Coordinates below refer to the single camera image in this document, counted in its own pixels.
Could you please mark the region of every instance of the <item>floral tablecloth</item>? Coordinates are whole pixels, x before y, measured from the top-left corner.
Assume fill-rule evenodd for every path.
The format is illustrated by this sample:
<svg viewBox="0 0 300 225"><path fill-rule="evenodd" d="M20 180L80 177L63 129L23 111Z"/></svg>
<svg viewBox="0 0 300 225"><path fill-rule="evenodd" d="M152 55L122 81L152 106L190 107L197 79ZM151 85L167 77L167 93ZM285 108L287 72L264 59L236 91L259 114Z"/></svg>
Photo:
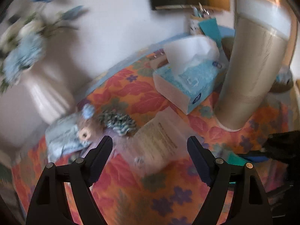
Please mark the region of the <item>floral tablecloth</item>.
<svg viewBox="0 0 300 225"><path fill-rule="evenodd" d="M170 106L200 136L204 147L214 150L226 144L235 153L258 150L268 134L288 131L288 108L274 99L266 98L244 128L229 133L219 128L212 109L219 95L217 89L189 115L183 114L154 87L150 60L152 53L119 71L79 103L91 102L98 112L112 110L130 114L139 127L151 120L158 111ZM68 162L61 158L56 165ZM13 167L13 177L21 203L28 210L39 176L47 163L45 138ZM267 191L281 185L286 166L268 161L256 165ZM195 219L208 192L190 158L171 163L160 173L140 178L134 174L120 155L105 166L92 194L108 225L187 225ZM67 198L74 222L82 224L66 185ZM232 192L228 192L219 223L226 220Z"/></svg>

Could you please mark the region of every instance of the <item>metal screw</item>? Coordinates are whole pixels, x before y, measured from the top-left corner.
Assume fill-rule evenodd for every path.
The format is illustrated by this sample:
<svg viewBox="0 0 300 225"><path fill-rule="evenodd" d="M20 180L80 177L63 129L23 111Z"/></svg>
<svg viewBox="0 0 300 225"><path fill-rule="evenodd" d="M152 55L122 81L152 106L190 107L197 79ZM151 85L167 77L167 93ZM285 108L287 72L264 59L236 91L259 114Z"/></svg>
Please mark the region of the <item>metal screw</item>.
<svg viewBox="0 0 300 225"><path fill-rule="evenodd" d="M247 168L253 168L253 165L252 165L250 162L248 162L248 163L246 164L246 167L247 167Z"/></svg>
<svg viewBox="0 0 300 225"><path fill-rule="evenodd" d="M47 165L46 165L46 168L51 168L53 167L53 162L49 162Z"/></svg>
<svg viewBox="0 0 300 225"><path fill-rule="evenodd" d="M83 163L83 161L84 161L84 158L82 158L82 157L79 157L75 160L75 162L78 164Z"/></svg>
<svg viewBox="0 0 300 225"><path fill-rule="evenodd" d="M216 159L216 163L218 163L218 164L223 164L223 163L224 163L224 160L221 159L221 158L217 158L217 159Z"/></svg>

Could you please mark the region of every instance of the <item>white tumbler lid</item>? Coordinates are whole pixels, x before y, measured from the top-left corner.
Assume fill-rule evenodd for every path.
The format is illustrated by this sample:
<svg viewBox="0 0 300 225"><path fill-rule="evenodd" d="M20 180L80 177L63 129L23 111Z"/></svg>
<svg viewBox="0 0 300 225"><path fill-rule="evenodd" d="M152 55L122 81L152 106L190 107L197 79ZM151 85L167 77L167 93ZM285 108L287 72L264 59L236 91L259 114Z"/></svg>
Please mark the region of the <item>white tumbler lid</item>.
<svg viewBox="0 0 300 225"><path fill-rule="evenodd" d="M284 39L289 39L291 17L284 7L268 0L237 0L236 12L267 28L275 29Z"/></svg>

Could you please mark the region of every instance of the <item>white flower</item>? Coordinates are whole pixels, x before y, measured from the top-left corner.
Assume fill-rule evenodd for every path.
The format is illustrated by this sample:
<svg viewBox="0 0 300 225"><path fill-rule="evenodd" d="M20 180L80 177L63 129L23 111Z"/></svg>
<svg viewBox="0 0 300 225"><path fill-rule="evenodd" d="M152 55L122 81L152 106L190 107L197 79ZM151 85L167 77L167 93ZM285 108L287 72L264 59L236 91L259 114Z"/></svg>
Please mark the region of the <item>white flower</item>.
<svg viewBox="0 0 300 225"><path fill-rule="evenodd" d="M17 45L16 37L23 25L24 21L19 19L3 33L0 38L0 49L3 53L7 54L15 49Z"/></svg>
<svg viewBox="0 0 300 225"><path fill-rule="evenodd" d="M18 39L20 40L31 33L38 33L43 29L43 27L44 23L40 19L34 19L21 28Z"/></svg>

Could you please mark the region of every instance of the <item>vase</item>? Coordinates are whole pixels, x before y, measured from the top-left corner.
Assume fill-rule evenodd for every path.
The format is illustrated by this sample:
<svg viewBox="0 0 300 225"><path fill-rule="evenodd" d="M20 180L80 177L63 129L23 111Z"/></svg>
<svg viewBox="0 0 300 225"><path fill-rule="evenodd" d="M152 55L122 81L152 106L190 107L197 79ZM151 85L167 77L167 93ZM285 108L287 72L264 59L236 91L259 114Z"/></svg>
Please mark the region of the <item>vase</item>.
<svg viewBox="0 0 300 225"><path fill-rule="evenodd" d="M39 115L49 125L76 110L69 90L34 66L22 72L21 83L27 88Z"/></svg>

